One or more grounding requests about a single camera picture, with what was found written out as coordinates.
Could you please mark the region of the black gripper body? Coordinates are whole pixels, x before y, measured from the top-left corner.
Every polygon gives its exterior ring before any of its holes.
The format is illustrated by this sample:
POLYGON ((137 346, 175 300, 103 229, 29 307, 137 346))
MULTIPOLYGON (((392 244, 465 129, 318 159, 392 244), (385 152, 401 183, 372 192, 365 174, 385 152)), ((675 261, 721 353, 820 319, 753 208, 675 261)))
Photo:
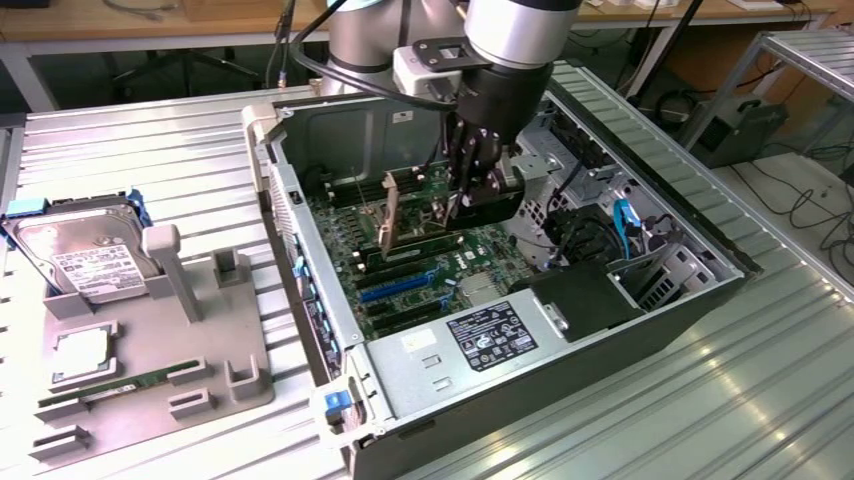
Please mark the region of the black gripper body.
POLYGON ((442 116, 441 148, 450 151, 481 130, 497 136, 501 146, 510 145, 537 111, 552 71, 552 63, 534 69, 492 65, 464 70, 454 111, 442 116))

